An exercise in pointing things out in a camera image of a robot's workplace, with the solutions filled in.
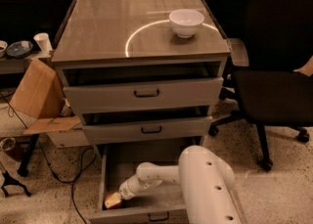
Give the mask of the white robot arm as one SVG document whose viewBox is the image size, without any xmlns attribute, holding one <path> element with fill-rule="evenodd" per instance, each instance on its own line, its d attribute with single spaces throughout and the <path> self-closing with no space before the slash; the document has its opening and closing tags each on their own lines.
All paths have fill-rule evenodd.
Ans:
<svg viewBox="0 0 313 224">
<path fill-rule="evenodd" d="M 235 175 L 227 162 L 201 146 L 186 148 L 177 165 L 142 162 L 117 192 L 104 199 L 106 209 L 147 193 L 162 182 L 179 185 L 190 224 L 242 224 L 230 196 Z"/>
</svg>

